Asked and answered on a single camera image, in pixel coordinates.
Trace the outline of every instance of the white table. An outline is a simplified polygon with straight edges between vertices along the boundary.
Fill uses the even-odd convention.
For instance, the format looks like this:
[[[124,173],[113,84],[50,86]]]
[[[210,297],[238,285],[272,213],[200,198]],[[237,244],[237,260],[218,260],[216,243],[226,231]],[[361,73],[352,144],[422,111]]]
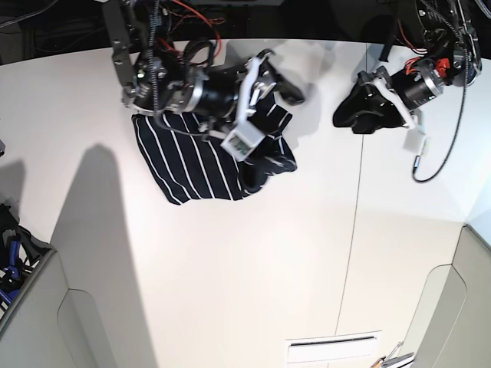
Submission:
[[[110,50],[98,50],[0,67],[8,150],[0,193],[21,197],[21,223],[52,236],[70,288],[94,296],[119,367],[273,368],[283,364],[285,339],[371,330],[383,331],[387,353],[404,338],[429,270],[451,260],[465,219],[457,209],[477,195],[483,159],[465,171],[471,184],[455,165],[487,148],[457,147],[442,181],[417,186],[404,132],[377,132],[364,138],[361,165],[362,137],[335,129],[331,117],[365,68],[365,44],[232,48],[241,56],[274,48],[273,62],[308,92],[304,106],[289,108],[285,134],[296,173],[241,202],[169,204],[120,104]],[[394,71],[401,58],[391,55]],[[470,90],[468,110],[486,100],[485,80]],[[429,115],[459,95],[449,88]],[[454,115],[435,125],[435,152],[447,147]],[[460,145],[477,133],[485,140],[464,129]],[[376,297],[390,303],[380,308]]]

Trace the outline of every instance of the black and white striped fabric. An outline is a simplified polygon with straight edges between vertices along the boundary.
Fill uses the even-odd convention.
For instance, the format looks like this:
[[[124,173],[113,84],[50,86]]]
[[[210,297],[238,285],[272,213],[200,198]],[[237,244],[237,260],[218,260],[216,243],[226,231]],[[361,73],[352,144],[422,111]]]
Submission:
[[[295,171],[295,158],[282,136],[291,119],[273,96],[262,100],[251,122],[268,135],[244,163],[223,150],[220,140],[174,133],[143,115],[134,115],[133,124],[157,184],[170,203],[182,205],[191,199],[244,199],[261,190],[269,176]],[[167,126],[188,133],[198,133],[203,121],[192,113],[163,115]]]

